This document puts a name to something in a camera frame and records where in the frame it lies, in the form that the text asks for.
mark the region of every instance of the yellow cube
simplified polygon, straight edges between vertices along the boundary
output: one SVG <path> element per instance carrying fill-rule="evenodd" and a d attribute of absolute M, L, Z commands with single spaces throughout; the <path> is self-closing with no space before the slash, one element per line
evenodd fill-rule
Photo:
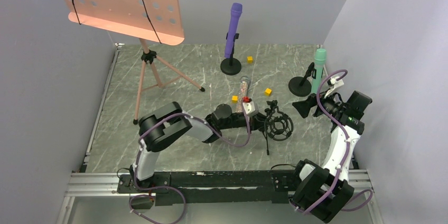
<path fill-rule="evenodd" d="M 266 96 L 270 96 L 270 93 L 272 93 L 272 89 L 270 89 L 270 88 L 266 88 L 266 90 L 265 90 L 265 95 L 266 95 Z"/>

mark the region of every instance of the gray marble tabletop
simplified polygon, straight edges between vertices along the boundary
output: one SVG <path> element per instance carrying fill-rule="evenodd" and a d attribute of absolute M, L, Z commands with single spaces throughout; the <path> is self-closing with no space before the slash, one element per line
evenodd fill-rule
<path fill-rule="evenodd" d="M 322 164 L 330 145 L 331 122 L 325 116 L 303 119 L 291 103 L 303 100 L 288 90 L 288 82 L 294 76 L 305 73 L 313 61 L 316 45 L 252 44 L 235 47 L 235 58 L 242 70 L 235 76 L 220 71 L 224 57 L 223 44 L 204 45 L 152 45 L 151 50 L 177 67 L 187 76 L 202 85 L 200 92 L 195 86 L 180 79 L 167 87 L 153 88 L 142 94 L 139 117 L 163 105 L 177 101 L 192 115 L 203 117 L 214 111 L 219 104 L 230 104 L 232 95 L 238 95 L 240 77 L 252 80 L 249 96 L 264 110 L 268 100 L 278 100 L 280 110 L 287 113 L 294 123 L 294 133 L 283 142 L 269 140 L 270 155 L 266 155 L 266 141 L 258 131 L 253 132 L 247 146 L 236 148 L 223 141 L 204 144 L 197 139 L 182 136 L 173 145 L 162 151 L 157 171 L 218 171 L 218 170 L 266 170 L 281 163 L 296 164 L 310 159 Z M 138 149 L 138 126 L 133 125 L 137 87 L 141 69 L 141 46 L 123 46 L 100 116 L 90 152 L 87 172 L 115 172 L 120 167 L 129 167 L 135 160 Z M 252 56 L 253 63 L 246 62 Z M 162 81 L 177 75 L 160 62 L 156 62 Z M 145 87 L 155 84 L 149 67 L 145 74 Z M 270 97 L 264 95 L 266 88 L 272 89 Z M 246 140 L 246 130 L 224 130 L 225 137 L 237 143 Z"/>

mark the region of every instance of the music stand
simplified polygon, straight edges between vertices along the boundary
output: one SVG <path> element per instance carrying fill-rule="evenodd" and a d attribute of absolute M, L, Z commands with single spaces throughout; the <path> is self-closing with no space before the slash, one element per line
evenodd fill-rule
<path fill-rule="evenodd" d="M 97 27 L 121 34 L 139 38 L 143 47 L 142 70 L 137 92 L 134 124 L 137 124 L 141 93 L 144 90 L 160 87 L 184 78 L 201 91 L 199 84 L 187 77 L 174 66 L 163 60 L 156 52 L 150 51 L 145 40 L 151 40 L 168 45 L 177 45 L 184 40 L 182 21 L 178 0 L 64 0 L 70 9 L 69 20 L 83 25 Z M 157 59 L 179 77 L 162 83 L 153 60 Z M 143 89 L 143 78 L 146 63 L 151 65 L 157 84 Z"/>

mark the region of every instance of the purple cable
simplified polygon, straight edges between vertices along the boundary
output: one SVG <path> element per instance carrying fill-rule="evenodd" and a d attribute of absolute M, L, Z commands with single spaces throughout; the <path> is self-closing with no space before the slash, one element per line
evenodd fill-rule
<path fill-rule="evenodd" d="M 195 119 L 195 120 L 197 120 L 197 121 L 200 121 L 200 122 L 204 123 L 204 124 L 207 125 L 207 127 L 209 127 L 209 128 L 212 130 L 212 132 L 215 133 L 221 140 L 223 140 L 224 142 L 226 142 L 226 143 L 228 143 L 228 144 L 230 144 L 230 145 L 232 145 L 232 146 L 235 146 L 235 147 L 243 147 L 243 146 L 246 146 L 246 145 L 249 143 L 249 140 L 250 140 L 250 124 L 249 124 L 249 117 L 247 116 L 246 111 L 244 110 L 244 107 L 243 107 L 243 109 L 242 109 L 242 113 L 243 113 L 244 118 L 245 118 L 245 120 L 246 120 L 246 126 L 247 126 L 247 140 L 246 140 L 246 142 L 245 142 L 244 144 L 242 144 L 242 145 L 236 145 L 236 144 L 232 143 L 230 140 L 226 139 L 225 137 L 222 137 L 221 135 L 219 135 L 219 133 L 218 133 L 213 127 L 211 127 L 206 121 L 204 121 L 204 120 L 202 120 L 202 119 L 200 119 L 200 118 L 193 117 L 193 116 L 188 115 L 188 114 L 185 114 L 185 113 L 176 113 L 176 114 L 173 114 L 173 115 L 169 115 L 169 116 L 167 116 L 166 118 L 162 119 L 162 120 L 161 120 L 160 122 L 158 122 L 157 124 L 155 124 L 153 127 L 149 128 L 147 131 L 145 131 L 145 133 L 143 133 L 143 134 L 140 136 L 140 138 L 138 139 L 138 144 L 140 145 L 140 149 L 138 150 L 137 158 L 136 158 L 135 163 L 138 163 L 138 161 L 140 160 L 141 152 L 143 151 L 143 147 L 144 147 L 144 146 L 143 146 L 143 143 L 141 142 L 141 140 L 142 140 L 144 137 L 146 137 L 149 133 L 151 133 L 155 128 L 161 126 L 164 122 L 166 122 L 166 121 L 168 121 L 168 120 L 170 120 L 170 119 L 172 119 L 172 118 L 174 118 L 174 117 L 180 117 L 180 116 L 192 117 L 193 119 Z M 182 214 L 180 215 L 180 217 L 179 217 L 177 220 L 175 220 L 174 222 L 172 222 L 172 223 L 170 223 L 170 224 L 176 224 L 176 223 L 178 223 L 178 222 L 185 216 L 185 213 L 186 213 L 186 200 L 185 200 L 185 196 L 182 194 L 182 192 L 179 191 L 178 189 L 174 188 L 174 187 L 171 187 L 171 186 L 155 186 L 155 187 L 151 187 L 151 188 L 142 188 L 142 187 L 140 187 L 140 186 L 137 184 L 137 172 L 138 172 L 138 171 L 137 171 L 137 167 L 135 167 L 135 168 L 134 168 L 134 185 L 135 185 L 135 188 L 137 188 L 137 189 L 139 189 L 139 190 L 141 190 L 141 191 L 151 191 L 151 190 L 156 190 L 156 189 L 168 189 L 168 190 L 173 190 L 173 191 L 177 192 L 177 193 L 182 197 L 182 201 L 183 201 L 183 211 L 182 211 Z M 152 197 L 151 195 L 145 195 L 145 194 L 141 194 L 141 195 L 137 195 L 137 196 L 132 197 L 132 198 L 129 200 L 129 208 L 130 208 L 130 211 L 133 212 L 133 213 L 135 213 L 136 215 L 138 215 L 138 216 L 144 218 L 145 220 L 154 223 L 154 224 L 162 224 L 162 223 L 160 223 L 160 222 L 157 222 L 157 221 L 155 221 L 155 220 L 153 220 L 153 219 L 148 218 L 147 216 L 145 216 L 145 215 L 143 215 L 143 214 L 137 212 L 134 208 L 132 208 L 132 201 L 133 201 L 134 199 L 136 199 L 136 198 L 150 198 L 150 199 L 151 199 L 151 198 L 153 198 L 153 197 Z"/>
<path fill-rule="evenodd" d="M 331 77 L 333 77 L 334 75 L 336 75 L 336 74 L 338 74 L 338 73 L 341 73 L 341 72 L 343 72 L 344 74 L 342 75 L 342 76 L 340 76 L 337 80 L 340 80 L 340 79 L 342 79 L 342 78 L 344 78 L 346 75 L 347 75 L 347 73 L 348 73 L 348 71 L 347 70 L 345 70 L 345 69 L 341 69 L 341 70 L 337 70 L 337 71 L 335 71 L 335 72 L 333 72 L 333 73 L 331 73 L 331 74 L 329 74 L 325 79 L 323 79 L 322 80 L 322 82 L 321 82 L 321 84 L 319 85 L 319 87 L 318 87 L 318 91 L 317 91 L 317 93 L 320 93 L 321 92 L 321 88 L 322 88 L 322 86 L 331 78 Z M 344 135 L 346 136 L 346 139 L 349 139 L 349 134 L 347 133 L 347 130 L 344 128 L 344 126 L 338 121 L 338 120 L 336 120 L 330 113 L 328 113 L 328 111 L 326 111 L 325 110 L 325 108 L 322 106 L 322 103 L 321 103 L 321 101 L 320 101 L 320 96 L 319 95 L 317 95 L 316 96 L 316 99 L 317 99 L 317 101 L 318 101 L 318 106 L 319 106 L 319 108 L 322 110 L 322 112 L 325 114 L 325 115 L 327 115 L 337 126 L 339 126 L 340 128 L 341 128 L 341 130 L 344 132 Z M 348 155 L 349 155 L 349 151 L 350 151 L 350 142 L 347 142 L 347 147 L 346 147 L 346 151 L 345 151 L 345 153 L 344 153 L 344 156 L 342 157 L 342 160 L 341 160 L 341 162 L 339 163 L 339 165 L 341 166 L 341 167 L 343 167 L 344 166 L 344 163 L 346 162 L 346 160 L 347 160 L 347 157 L 348 157 Z M 336 184 L 337 184 L 337 182 L 338 182 L 338 179 L 339 179 L 339 175 L 341 174 L 341 169 L 337 169 L 336 170 L 336 174 L 335 174 L 335 176 L 334 176 L 334 180 L 333 180 L 333 182 L 331 183 L 331 186 L 330 186 L 330 188 L 324 193 L 324 195 L 322 195 L 318 200 L 316 200 L 316 202 L 314 202 L 311 206 L 309 206 L 307 209 L 305 209 L 305 211 L 303 211 L 303 214 L 307 214 L 307 213 L 309 213 L 310 211 L 312 211 L 315 207 L 317 207 L 322 201 L 324 201 L 332 192 L 333 192 L 333 190 L 334 190 L 334 188 L 336 187 Z M 352 209 L 346 209 L 345 211 L 356 211 L 356 210 L 358 210 L 358 209 L 360 209 L 360 208 L 362 208 L 362 207 L 364 207 L 365 205 L 367 205 L 367 203 L 370 201 L 370 199 L 373 197 L 373 192 L 372 192 L 372 190 L 371 189 L 366 189 L 365 191 L 362 191 L 362 192 L 360 192 L 360 193 L 358 193 L 355 197 L 353 197 L 349 202 L 351 202 L 352 200 L 354 200 L 355 198 L 357 198 L 359 195 L 361 195 L 361 194 L 363 194 L 363 193 L 365 193 L 366 191 L 370 191 L 370 196 L 369 196 L 369 198 L 364 202 L 364 203 L 362 203 L 361 205 L 359 205 L 358 207 L 355 207 L 355 208 L 352 208 Z"/>

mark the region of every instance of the purple hose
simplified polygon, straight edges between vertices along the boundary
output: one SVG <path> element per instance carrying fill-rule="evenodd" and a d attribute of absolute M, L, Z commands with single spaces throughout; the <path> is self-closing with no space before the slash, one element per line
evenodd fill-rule
<path fill-rule="evenodd" d="M 140 160 L 141 152 L 143 151 L 143 147 L 144 147 L 144 146 L 143 146 L 143 144 L 141 143 L 141 140 L 142 140 L 144 137 L 146 137 L 149 133 L 151 133 L 155 128 L 157 128 L 157 127 L 159 127 L 161 124 L 163 124 L 164 122 L 166 122 L 166 121 L 168 121 L 168 120 L 170 120 L 170 119 L 172 119 L 172 118 L 174 118 L 174 117 L 180 117 L 180 116 L 192 117 L 193 119 L 195 119 L 195 120 L 197 120 L 197 121 L 200 121 L 200 122 L 204 123 L 204 124 L 207 125 L 207 127 L 209 127 L 209 128 L 212 130 L 212 132 L 215 133 L 221 140 L 223 140 L 224 142 L 226 142 L 226 143 L 228 143 L 228 144 L 230 144 L 230 145 L 232 145 L 232 146 L 235 146 L 235 147 L 243 147 L 243 146 L 246 146 L 246 145 L 249 143 L 249 140 L 250 140 L 250 124 L 249 124 L 249 117 L 247 116 L 246 111 L 244 110 L 244 107 L 243 107 L 243 109 L 242 109 L 242 113 L 243 113 L 244 118 L 245 118 L 245 120 L 246 120 L 246 126 L 247 126 L 247 140 L 246 140 L 246 142 L 244 142 L 244 144 L 242 144 L 242 145 L 236 145 L 236 144 L 232 143 L 229 139 L 226 139 L 225 137 L 222 137 L 221 135 L 219 135 L 219 133 L 218 133 L 213 127 L 211 127 L 207 122 L 205 122 L 204 120 L 202 120 L 202 119 L 200 119 L 200 118 L 193 117 L 193 116 L 188 115 L 188 114 L 185 114 L 185 113 L 176 113 L 176 114 L 173 114 L 173 115 L 169 115 L 169 116 L 167 116 L 166 118 L 162 119 L 162 120 L 161 120 L 160 122 L 158 122 L 157 124 L 155 124 L 153 127 L 149 128 L 147 131 L 145 131 L 145 133 L 143 133 L 143 134 L 140 136 L 140 138 L 138 138 L 138 144 L 140 145 L 140 150 L 139 150 L 138 153 L 137 153 L 137 158 L 136 158 L 135 163 L 138 163 L 138 161 Z M 138 172 L 138 171 L 137 171 L 137 168 L 138 168 L 137 166 L 134 168 L 134 185 L 135 185 L 135 188 L 137 188 L 137 189 L 139 189 L 139 190 L 141 190 L 141 191 L 151 191 L 151 190 L 156 190 L 156 189 L 168 189 L 168 190 L 173 190 L 173 191 L 177 192 L 177 193 L 181 196 L 182 201 L 183 201 L 183 211 L 182 211 L 182 214 L 180 215 L 180 217 L 179 217 L 177 220 L 175 220 L 174 222 L 172 222 L 172 223 L 170 223 L 170 224 L 176 224 L 176 223 L 178 223 L 178 222 L 185 216 L 185 213 L 186 213 L 186 200 L 185 200 L 185 196 L 182 194 L 181 191 L 179 191 L 178 189 L 176 189 L 176 188 L 174 188 L 174 187 L 171 187 L 171 186 L 155 186 L 155 187 L 151 187 L 151 188 L 142 188 L 142 187 L 140 187 L 140 186 L 137 184 L 137 172 Z M 129 208 L 130 208 L 131 212 L 135 213 L 136 215 L 138 215 L 138 216 L 144 218 L 145 220 L 150 221 L 150 222 L 152 222 L 152 223 L 154 223 L 154 224 L 162 224 L 162 223 L 160 223 L 160 222 L 157 222 L 157 221 L 155 221 L 155 220 L 153 220 L 153 219 L 148 218 L 147 216 L 145 216 L 145 215 L 143 215 L 143 214 L 137 212 L 134 208 L 132 208 L 132 201 L 133 201 L 134 199 L 136 199 L 136 198 L 153 198 L 153 197 L 152 197 L 151 195 L 145 195 L 145 194 L 141 194 L 141 195 L 137 195 L 137 196 L 132 197 L 132 198 L 129 200 Z"/>
<path fill-rule="evenodd" d="M 344 78 L 344 77 L 347 75 L 347 73 L 348 73 L 347 70 L 345 70 L 345 69 L 341 69 L 341 70 L 337 70 L 337 71 L 335 71 L 335 72 L 329 74 L 325 79 L 322 80 L 321 84 L 319 85 L 319 88 L 318 88 L 317 93 L 320 93 L 320 92 L 321 92 L 321 88 L 322 88 L 322 86 L 323 86 L 323 85 L 324 85 L 324 84 L 325 84 L 331 77 L 333 77 L 334 75 L 336 75 L 336 74 L 338 74 L 338 73 L 341 73 L 341 72 L 343 72 L 344 74 L 343 74 L 342 76 L 340 76 L 337 80 L 340 80 L 340 79 Z M 349 139 L 349 134 L 347 133 L 347 130 L 344 128 L 344 126 L 343 126 L 338 120 L 336 120 L 330 113 L 328 113 L 328 111 L 326 111 L 325 108 L 322 106 L 322 103 L 321 103 L 321 101 L 320 101 L 320 95 L 319 95 L 319 94 L 316 96 L 316 99 L 317 99 L 317 101 L 318 101 L 318 106 L 319 106 L 319 108 L 322 110 L 322 112 L 323 112 L 325 115 L 327 115 L 327 116 L 328 116 L 328 117 L 329 117 L 329 118 L 330 118 L 336 125 L 338 125 L 339 127 L 341 127 L 341 130 L 344 132 L 344 135 L 345 135 L 346 139 Z M 339 165 L 341 165 L 341 167 L 344 166 L 344 163 L 346 162 L 347 157 L 348 157 L 348 155 L 349 155 L 349 151 L 350 151 L 350 142 L 347 142 L 346 151 L 345 151 L 345 153 L 344 153 L 344 156 L 342 157 L 341 162 L 339 163 Z M 314 203 L 313 203 L 311 206 L 309 206 L 305 211 L 303 211 L 303 214 L 307 214 L 307 213 L 309 213 L 310 211 L 312 211 L 315 207 L 317 207 L 322 201 L 324 201 L 324 200 L 325 200 L 325 199 L 326 199 L 326 198 L 333 192 L 333 190 L 334 190 L 334 188 L 336 187 L 336 184 L 337 184 L 337 182 L 338 182 L 338 179 L 339 179 L 339 175 L 340 175 L 340 174 L 341 174 L 341 169 L 337 169 L 337 170 L 336 170 L 336 174 L 335 174 L 335 176 L 334 176 L 333 183 L 331 183 L 330 188 L 324 193 L 324 195 L 322 195 L 318 200 L 316 200 L 316 202 L 314 202 Z M 364 191 L 361 191 L 361 192 L 358 193 L 356 196 L 354 196 L 349 202 L 351 202 L 352 200 L 354 200 L 355 198 L 357 198 L 359 195 L 365 193 L 366 191 L 370 191 L 370 196 L 369 196 L 369 198 L 368 198 L 364 203 L 362 203 L 362 204 L 361 204 L 360 206 L 358 206 L 358 207 L 355 207 L 355 208 L 352 208 L 352 209 L 346 209 L 345 211 L 356 211 L 356 210 L 358 210 L 358 209 L 364 207 L 365 205 L 367 205 L 367 203 L 368 203 L 368 202 L 370 201 L 370 199 L 373 197 L 373 192 L 372 192 L 371 189 L 366 189 L 366 190 L 364 190 Z"/>

